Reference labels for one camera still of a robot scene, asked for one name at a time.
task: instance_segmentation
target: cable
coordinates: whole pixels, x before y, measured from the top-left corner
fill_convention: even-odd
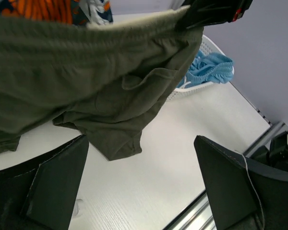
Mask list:
[[[262,222],[262,226],[261,226],[261,227],[262,227],[262,230],[264,230],[264,228],[265,228],[264,209],[263,209],[261,200],[260,200],[260,198],[259,198],[259,196],[258,196],[258,193],[257,193],[257,191],[256,191],[256,189],[255,189],[255,187],[254,187],[254,185],[253,185],[253,183],[252,183],[252,180],[251,180],[251,177],[250,177],[250,174],[249,174],[249,167],[248,167],[248,164],[247,164],[247,162],[246,162],[246,158],[245,158],[244,155],[242,155],[242,157],[243,157],[244,162],[245,162],[245,170],[246,170],[246,173],[247,173],[247,175],[248,175],[249,181],[250,181],[251,186],[252,186],[252,188],[253,188],[256,196],[257,196],[257,199],[258,199],[258,201],[259,201],[259,206],[260,206],[261,214],[262,214],[262,218],[263,218],[263,222]]]

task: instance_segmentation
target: white laundry basket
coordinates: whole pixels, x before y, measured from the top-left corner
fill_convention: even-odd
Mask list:
[[[212,52],[220,53],[220,54],[225,55],[222,52],[222,50],[219,47],[217,47],[217,45],[213,41],[211,41],[210,38],[208,38],[205,35],[203,35],[203,40],[202,40],[202,43],[201,43],[201,46],[200,46],[200,51],[202,51],[202,53],[204,55],[208,55],[209,53],[212,53]],[[175,100],[175,99],[178,99],[178,98],[182,98],[182,97],[194,94],[194,93],[198,92],[199,90],[201,90],[203,88],[206,88],[208,86],[211,86],[213,84],[215,84],[215,83],[209,81],[209,82],[206,82],[206,83],[203,83],[203,84],[200,84],[200,85],[196,85],[196,86],[193,86],[193,87],[190,87],[190,88],[187,88],[187,89],[178,89],[178,88],[176,88],[170,94],[170,96],[167,98],[167,101],[172,101],[172,100]]]

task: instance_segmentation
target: light blue towel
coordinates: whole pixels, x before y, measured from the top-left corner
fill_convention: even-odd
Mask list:
[[[199,51],[177,88],[189,88],[207,81],[227,83],[234,77],[232,70],[232,59],[220,53],[210,53],[205,56]]]

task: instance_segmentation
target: gray wall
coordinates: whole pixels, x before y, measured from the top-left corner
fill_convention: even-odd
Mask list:
[[[288,0],[253,0],[243,18],[204,33],[235,61],[235,87],[271,122],[288,125]]]

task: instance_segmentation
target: white table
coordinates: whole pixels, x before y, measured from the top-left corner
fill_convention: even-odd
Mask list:
[[[167,102],[144,129],[141,154],[108,162],[90,146],[78,194],[86,210],[70,230],[161,230],[204,190],[197,135],[243,152],[268,128],[231,84]],[[40,126],[22,136],[16,152],[0,154],[0,170],[78,135],[50,122]]]

